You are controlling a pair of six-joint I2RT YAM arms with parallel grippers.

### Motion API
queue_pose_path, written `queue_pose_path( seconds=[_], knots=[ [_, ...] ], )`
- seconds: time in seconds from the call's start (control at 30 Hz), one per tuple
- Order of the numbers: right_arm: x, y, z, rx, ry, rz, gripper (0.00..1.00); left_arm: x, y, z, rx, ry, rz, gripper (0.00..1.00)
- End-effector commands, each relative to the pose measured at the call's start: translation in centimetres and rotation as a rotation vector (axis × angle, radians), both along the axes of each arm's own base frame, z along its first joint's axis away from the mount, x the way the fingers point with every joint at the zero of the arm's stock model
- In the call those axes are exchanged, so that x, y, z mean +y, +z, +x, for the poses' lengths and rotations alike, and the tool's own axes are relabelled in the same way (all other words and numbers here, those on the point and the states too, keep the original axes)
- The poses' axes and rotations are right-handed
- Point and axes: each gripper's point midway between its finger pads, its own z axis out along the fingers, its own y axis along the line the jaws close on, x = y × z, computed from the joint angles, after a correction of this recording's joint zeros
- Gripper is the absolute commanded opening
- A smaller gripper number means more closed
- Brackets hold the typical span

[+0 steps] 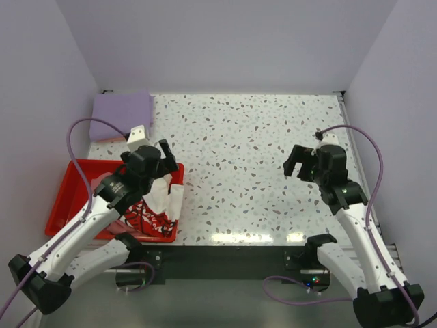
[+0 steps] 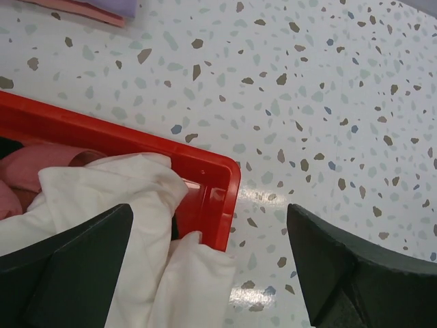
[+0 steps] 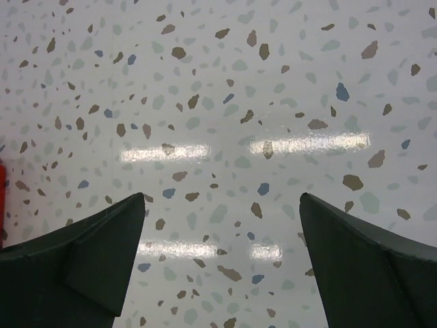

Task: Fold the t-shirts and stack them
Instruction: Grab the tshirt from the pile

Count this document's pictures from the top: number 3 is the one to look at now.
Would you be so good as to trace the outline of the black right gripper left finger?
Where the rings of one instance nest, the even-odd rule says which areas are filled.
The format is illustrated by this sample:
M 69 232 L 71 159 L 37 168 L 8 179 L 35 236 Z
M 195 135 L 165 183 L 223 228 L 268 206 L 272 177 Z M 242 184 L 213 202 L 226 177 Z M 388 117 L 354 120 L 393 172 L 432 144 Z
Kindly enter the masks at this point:
M 2 327 L 112 327 L 146 216 L 142 193 L 1 250 Z

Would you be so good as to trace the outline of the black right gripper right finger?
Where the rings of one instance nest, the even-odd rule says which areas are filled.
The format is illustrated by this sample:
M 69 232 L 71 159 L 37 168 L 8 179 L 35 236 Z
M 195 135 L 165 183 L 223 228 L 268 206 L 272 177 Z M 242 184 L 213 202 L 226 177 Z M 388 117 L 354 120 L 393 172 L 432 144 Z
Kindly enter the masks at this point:
M 303 193 L 300 220 L 329 327 L 435 327 L 436 248 Z

